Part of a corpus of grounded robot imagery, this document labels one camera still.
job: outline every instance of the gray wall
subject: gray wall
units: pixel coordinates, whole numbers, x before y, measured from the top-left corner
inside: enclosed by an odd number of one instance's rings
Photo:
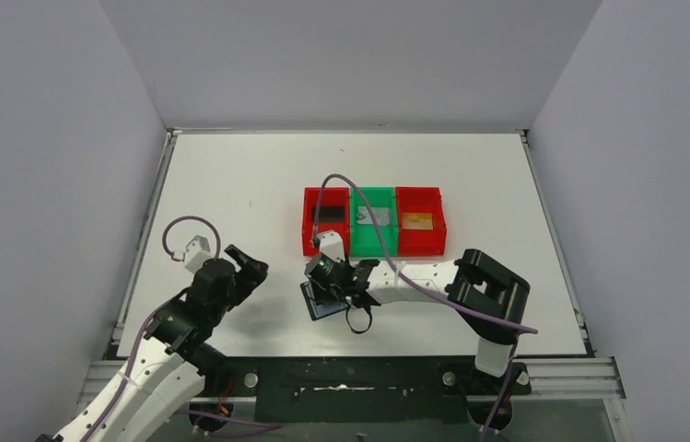
[[[0,0],[0,441],[71,417],[163,137],[97,0]]]
[[[530,143],[637,440],[690,440],[690,2],[605,0]]]
[[[101,0],[168,126],[528,128],[602,0]]]

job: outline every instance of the green bin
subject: green bin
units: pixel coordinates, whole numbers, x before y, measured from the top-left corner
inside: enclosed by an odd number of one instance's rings
[[[396,215],[396,190],[393,187],[363,187],[361,191],[367,197],[375,211],[380,233],[391,256],[399,252],[399,218]],[[366,205],[356,191],[350,190],[350,255],[382,256],[377,233],[371,224]]]

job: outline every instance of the plastic bin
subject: plastic bin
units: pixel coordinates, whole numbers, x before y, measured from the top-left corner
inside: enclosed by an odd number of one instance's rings
[[[438,187],[397,187],[399,255],[445,254],[448,227]]]
[[[318,248],[311,243],[312,225],[315,217],[315,204],[320,195],[319,187],[304,189],[304,213],[301,221],[301,248],[304,256],[312,256]],[[345,253],[350,251],[350,189],[347,187],[327,187],[322,195],[320,224],[318,233],[335,230],[345,245]]]
[[[396,191],[393,187],[364,187],[377,217],[388,253],[396,256],[399,249],[399,224],[396,218]],[[350,191],[350,252],[352,256],[382,256],[377,233],[368,216],[366,206],[355,191]]]

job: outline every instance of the robotic arm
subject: robotic arm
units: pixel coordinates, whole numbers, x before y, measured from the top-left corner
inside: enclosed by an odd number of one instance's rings
[[[372,307],[397,301],[438,302],[410,286],[385,261],[350,264],[336,232],[324,232],[319,239],[320,252],[304,273],[309,281],[301,285],[313,320],[350,308],[364,308],[371,315]],[[397,264],[402,275],[455,304],[514,323],[523,317],[529,284],[480,250],[465,250],[455,261]],[[501,377],[519,333],[488,320],[462,317],[480,337],[475,367]]]
[[[205,341],[268,273],[268,264],[233,245],[225,253],[240,270],[224,259],[212,259],[202,241],[191,242],[179,261],[194,272],[193,283],[148,320],[143,339],[137,340],[132,351],[130,375],[125,375],[129,359],[73,422],[55,437],[40,436],[37,442],[146,440],[204,389],[205,377],[225,376],[226,357]]]

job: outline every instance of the white table surface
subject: white table surface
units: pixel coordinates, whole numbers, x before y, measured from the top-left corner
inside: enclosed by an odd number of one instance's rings
[[[477,336],[451,308],[395,303],[374,309],[355,335],[344,314],[312,321],[299,291],[304,187],[339,172],[359,186],[436,186],[448,224],[445,260],[480,249],[532,289],[519,355],[585,354],[529,164],[517,134],[181,134],[151,227],[118,354],[139,324],[192,274],[163,252],[163,228],[181,215],[209,219],[223,239],[269,263],[268,279],[231,310],[208,341],[230,356],[472,355]],[[331,185],[344,187],[333,180]],[[207,229],[185,221],[169,235],[183,249]],[[354,326],[365,315],[352,315]]]

